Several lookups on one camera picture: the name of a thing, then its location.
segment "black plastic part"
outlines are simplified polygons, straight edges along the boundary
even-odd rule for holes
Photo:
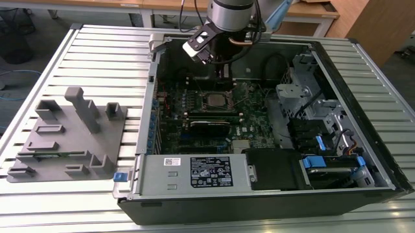
[[[287,124],[293,144],[297,150],[303,154],[330,155],[333,144],[333,136],[327,131],[323,120],[302,120],[298,118],[290,119]],[[327,150],[321,149],[317,136],[322,137],[325,147]]]
[[[83,23],[74,23],[72,25],[71,25],[71,29],[75,29],[75,30],[79,30],[79,29],[82,29],[84,27],[84,24]]]
[[[315,194],[118,199],[118,205],[138,225],[192,224],[335,216],[382,202],[395,194],[393,190],[351,189]]]
[[[337,100],[338,96],[330,86],[329,80],[325,77],[325,74],[322,72],[321,67],[317,68],[317,71],[314,72],[314,77],[317,79],[317,82],[319,84],[319,88],[323,92],[323,95],[326,97],[326,100]]]
[[[207,36],[204,37],[204,40],[202,43],[198,42],[198,37],[202,33],[207,33]],[[187,40],[188,45],[195,51],[199,51],[204,48],[204,46],[211,42],[211,40],[216,37],[216,35],[222,34],[225,31],[216,28],[214,23],[208,23],[203,25],[203,27],[199,29],[199,31],[190,37]]]
[[[257,182],[253,190],[305,190],[301,170],[302,155],[294,149],[247,149],[247,163],[255,167]]]
[[[190,134],[203,137],[226,137],[231,130],[227,122],[191,122]]]
[[[359,41],[357,38],[347,38],[347,39],[353,44],[359,44]]]

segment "metal bracket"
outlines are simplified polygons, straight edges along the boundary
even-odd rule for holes
[[[163,47],[162,45],[167,41],[164,40],[164,34],[163,33],[154,33],[150,35],[148,40],[148,48],[151,52],[158,52]]]
[[[255,166],[254,165],[249,165],[249,177],[250,177],[250,181],[253,183],[258,181],[257,171],[255,171]]]

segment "aluminum table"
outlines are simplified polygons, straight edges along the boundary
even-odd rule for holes
[[[114,181],[8,183],[8,168],[28,137],[39,100],[64,99],[68,86],[82,86],[96,105],[128,106],[119,167],[130,167],[148,78],[148,39],[178,30],[84,25],[71,29],[0,140],[0,232],[413,232],[415,193],[342,215],[194,225],[138,226],[112,197]],[[313,37],[277,36],[317,40]],[[415,113],[359,44],[318,39],[366,111],[399,166],[415,183]],[[118,183],[130,190],[128,183]]]

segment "motherboard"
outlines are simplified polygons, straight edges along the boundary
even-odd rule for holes
[[[194,86],[180,82],[159,86],[162,153],[222,154],[275,148],[265,107],[273,89],[246,81],[219,87],[196,79],[186,83],[191,82]]]

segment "warning label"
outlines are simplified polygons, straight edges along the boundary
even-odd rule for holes
[[[234,186],[230,157],[191,157],[190,166],[194,188]]]

